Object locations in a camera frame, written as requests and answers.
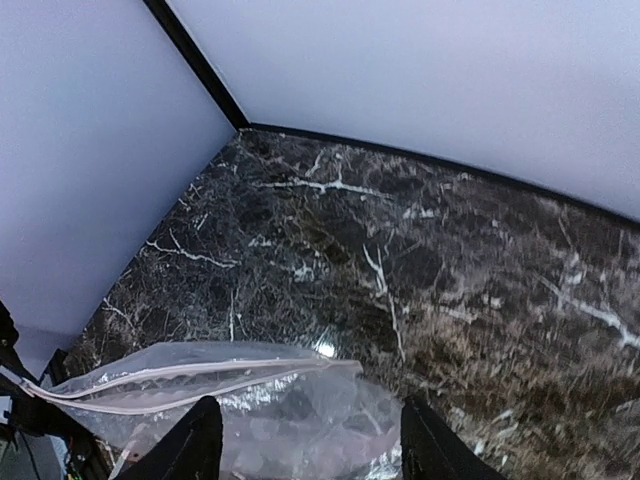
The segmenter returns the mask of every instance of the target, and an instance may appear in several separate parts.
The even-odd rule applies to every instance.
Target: black corner strip
[[[374,152],[380,152],[386,155],[395,155],[399,157],[411,158],[413,160],[424,162],[429,165],[449,168],[451,170],[456,170],[459,172],[465,172],[465,173],[468,173],[469,175],[474,175],[476,177],[483,178],[491,182],[499,183],[501,185],[505,185],[513,189],[524,190],[530,193],[534,193],[536,195],[541,195],[543,197],[556,200],[558,202],[567,203],[574,207],[580,208],[582,210],[587,210],[589,212],[592,212],[594,214],[607,218],[608,220],[618,224],[621,227],[629,228],[635,232],[640,232],[640,222],[631,217],[627,217],[625,215],[614,212],[612,210],[608,210],[606,208],[593,205],[584,200],[579,200],[577,198],[570,197],[563,193],[549,190],[540,185],[528,183],[523,180],[517,180],[515,178],[502,175],[500,173],[495,173],[488,170],[482,170],[477,167],[464,165],[454,160],[433,157],[431,155],[425,155],[422,153],[413,152],[411,150],[403,150],[401,148],[388,147],[386,145],[366,142],[363,140],[355,140],[348,137],[340,137],[337,135],[330,135],[326,133],[311,132],[309,130],[299,130],[297,128],[279,127],[276,125],[252,123],[249,125],[249,127],[247,127],[247,129],[262,131],[262,132],[270,132],[270,133],[280,133],[284,135],[291,135],[294,137],[307,138],[309,140],[317,140],[320,142],[338,143],[342,145],[348,145],[350,147],[363,148],[363,149],[371,150]]]
[[[236,130],[249,126],[249,121],[240,110],[225,85],[204,57],[191,36],[187,33],[178,17],[173,13],[166,0],[144,0],[145,5],[151,11],[171,41],[180,51],[198,79],[209,92],[209,95],[218,104],[226,115],[231,125]]]

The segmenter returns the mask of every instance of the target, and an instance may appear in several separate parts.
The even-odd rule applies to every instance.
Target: marble table
[[[141,247],[66,366],[160,341],[311,347],[427,396],[511,478],[640,478],[639,252],[637,229],[597,211],[247,130]]]

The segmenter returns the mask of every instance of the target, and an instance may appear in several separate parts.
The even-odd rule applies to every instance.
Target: ziplock bag
[[[107,443],[145,455],[205,396],[223,417],[221,470],[251,478],[393,478],[401,405],[362,367],[312,350],[159,343],[52,388],[25,381]]]

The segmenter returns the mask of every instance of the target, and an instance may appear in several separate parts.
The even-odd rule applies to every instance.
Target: white panel
[[[450,158],[640,218],[640,3],[171,0],[253,122]]]
[[[36,375],[232,134],[142,1],[0,2],[0,298]]]

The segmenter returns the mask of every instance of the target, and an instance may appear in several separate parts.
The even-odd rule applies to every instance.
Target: black cable
[[[27,439],[25,438],[24,433],[22,433],[21,431],[18,431],[18,433],[22,437],[24,446],[27,447],[27,452],[29,452],[29,458],[31,458],[31,465],[33,466],[33,473],[35,473],[36,478],[38,480],[42,480],[42,477],[40,476],[40,472],[38,471],[38,465],[36,465],[36,459],[33,456],[33,452],[31,451],[31,447],[29,446],[29,443],[27,443]]]

